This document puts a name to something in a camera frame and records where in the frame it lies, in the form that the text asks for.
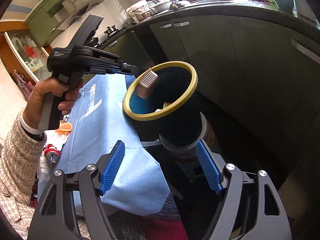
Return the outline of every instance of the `white bracelet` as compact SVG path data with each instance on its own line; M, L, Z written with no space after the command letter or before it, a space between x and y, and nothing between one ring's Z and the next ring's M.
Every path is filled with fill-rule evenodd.
M23 116L22 116L24 109L25 109L25 107L20 111L20 115L19 115L19 120L20 120L22 127L27 132L29 132L31 134L42 134L44 132L43 130L34 129L34 128L30 127L29 125L27 125L27 123L24 121Z

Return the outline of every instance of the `person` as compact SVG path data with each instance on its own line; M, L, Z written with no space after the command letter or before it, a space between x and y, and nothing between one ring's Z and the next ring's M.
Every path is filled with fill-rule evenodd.
M31 130L37 129L41 117L44 96L52 92L54 95L65 94L65 100L58 109L63 115L69 114L79 97L79 89L83 87L81 80L75 89L55 78L39 81L27 102L27 106L17 116L5 141L0 157L0 208L16 232L27 239L34 209L28 206L38 162L46 142L45 133L32 134L21 125ZM90 239L84 220L78 220L81 235Z

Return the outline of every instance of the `blue ribbed pad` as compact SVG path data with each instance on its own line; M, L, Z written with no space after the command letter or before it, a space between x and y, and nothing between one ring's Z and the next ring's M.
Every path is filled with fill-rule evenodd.
M202 141L197 142L196 154L210 188L220 194L222 191L221 174Z
M124 158L124 151L124 143L121 141L101 174L101 186L99 190L103 195L111 189L111 186L115 181L116 175Z

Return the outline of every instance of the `purple bag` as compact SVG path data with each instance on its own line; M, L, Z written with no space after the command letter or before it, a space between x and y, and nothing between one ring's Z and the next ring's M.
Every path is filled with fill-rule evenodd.
M16 70L14 70L14 74L16 75L17 82L19 84L19 88L21 92L24 94L24 97L26 100L28 100L31 92L33 91L33 88L35 87L31 82L28 83L23 80L23 75L18 74Z

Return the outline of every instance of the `beige sweater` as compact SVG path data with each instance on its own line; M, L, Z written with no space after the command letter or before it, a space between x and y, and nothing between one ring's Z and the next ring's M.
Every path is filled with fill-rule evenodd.
M30 138L17 118L1 151L0 208L25 240L34 213L28 203L45 141L46 137L41 142ZM79 220L78 223L81 235L90 239L85 222Z

